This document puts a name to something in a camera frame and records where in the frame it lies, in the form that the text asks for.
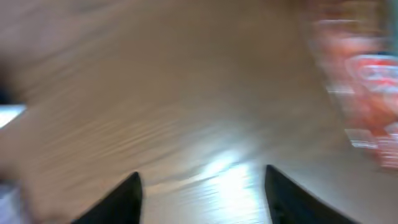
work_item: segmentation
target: blurry object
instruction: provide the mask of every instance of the blurry object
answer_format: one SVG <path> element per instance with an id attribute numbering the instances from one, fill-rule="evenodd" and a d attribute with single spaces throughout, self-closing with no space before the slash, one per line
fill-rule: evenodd
<path id="1" fill-rule="evenodd" d="M 11 75 L 10 65 L 4 57 L 0 57 L 0 128 L 4 127 L 18 115 L 26 106 L 11 97 L 8 78 Z"/>
<path id="2" fill-rule="evenodd" d="M 32 217 L 24 209 L 21 190 L 10 180 L 0 180 L 0 224 L 31 224 Z"/>
<path id="3" fill-rule="evenodd" d="M 102 201 L 73 224 L 138 224 L 142 207 L 142 184 L 137 172 L 130 175 Z"/>
<path id="4" fill-rule="evenodd" d="M 25 105 L 0 105 L 0 128 L 20 115 L 25 109 Z"/>
<path id="5" fill-rule="evenodd" d="M 355 147 L 398 168 L 398 58 L 384 0 L 308 1 L 312 44 Z"/>
<path id="6" fill-rule="evenodd" d="M 272 165 L 267 166 L 265 190 L 274 224 L 355 223 L 311 196 Z"/>

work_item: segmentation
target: wood grain surface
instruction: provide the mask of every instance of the wood grain surface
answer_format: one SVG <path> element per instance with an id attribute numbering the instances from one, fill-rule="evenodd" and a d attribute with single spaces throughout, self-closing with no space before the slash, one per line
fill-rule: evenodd
<path id="1" fill-rule="evenodd" d="M 351 148 L 291 2 L 15 2 L 0 43 L 28 110 L 1 160 L 38 217 L 71 220 L 138 171 L 143 223 L 268 223 L 275 164 L 358 221 L 397 220 L 398 180 Z"/>

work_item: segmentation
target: black object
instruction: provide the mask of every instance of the black object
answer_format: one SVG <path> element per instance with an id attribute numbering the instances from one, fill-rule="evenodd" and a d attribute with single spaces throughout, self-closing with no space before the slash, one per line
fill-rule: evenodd
<path id="1" fill-rule="evenodd" d="M 272 165 L 266 169 L 265 189 L 273 224 L 356 223 L 311 196 Z"/>
<path id="2" fill-rule="evenodd" d="M 15 104 L 10 97 L 9 77 L 11 75 L 10 63 L 3 55 L 0 55 L 0 105 Z"/>
<path id="3" fill-rule="evenodd" d="M 131 174 L 108 196 L 73 224 L 138 224 L 142 206 L 142 184 L 137 172 Z"/>

